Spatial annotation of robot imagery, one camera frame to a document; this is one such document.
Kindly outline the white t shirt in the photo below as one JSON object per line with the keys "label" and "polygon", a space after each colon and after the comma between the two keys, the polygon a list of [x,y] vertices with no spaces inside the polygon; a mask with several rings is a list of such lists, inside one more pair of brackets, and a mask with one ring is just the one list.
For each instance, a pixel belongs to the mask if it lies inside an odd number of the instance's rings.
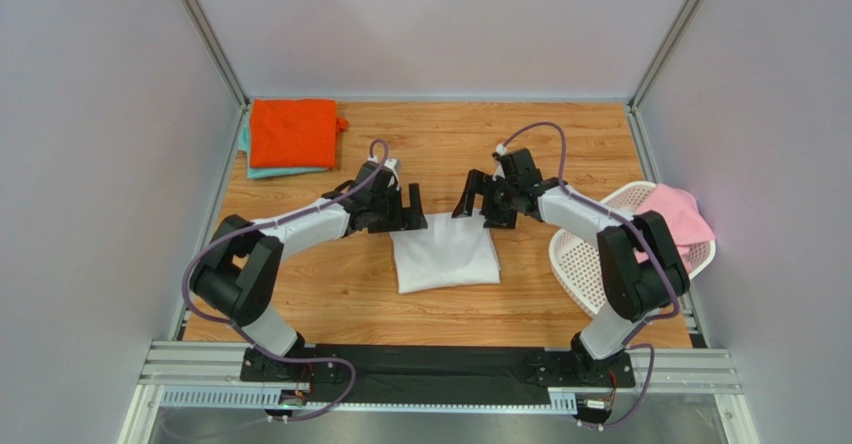
{"label": "white t shirt", "polygon": [[501,267],[481,215],[429,214],[427,227],[391,234],[398,292],[499,284]]}

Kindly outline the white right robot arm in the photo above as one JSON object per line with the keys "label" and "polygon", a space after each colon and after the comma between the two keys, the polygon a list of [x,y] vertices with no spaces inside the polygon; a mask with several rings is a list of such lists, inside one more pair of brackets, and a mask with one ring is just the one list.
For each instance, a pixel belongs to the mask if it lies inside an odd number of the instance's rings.
{"label": "white right robot arm", "polygon": [[587,361],[605,361],[662,310],[678,312],[679,299],[691,286],[664,217],[656,211],[628,214],[595,201],[562,178],[546,179],[526,148],[493,155],[488,174],[472,169],[452,215],[479,215],[490,229],[512,229],[519,216],[557,226],[598,252],[606,302],[591,324],[575,335],[572,351]]}

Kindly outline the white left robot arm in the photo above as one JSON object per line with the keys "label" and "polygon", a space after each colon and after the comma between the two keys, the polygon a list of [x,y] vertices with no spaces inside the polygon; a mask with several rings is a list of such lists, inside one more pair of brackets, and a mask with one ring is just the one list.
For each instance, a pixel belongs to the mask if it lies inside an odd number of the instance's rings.
{"label": "white left robot arm", "polygon": [[190,261],[183,293],[213,308],[212,321],[232,326],[271,355],[288,358],[302,337],[272,302],[282,262],[360,231],[427,227],[419,185],[401,184],[395,160],[371,158],[355,179],[295,211],[255,221],[226,217],[212,241]]}

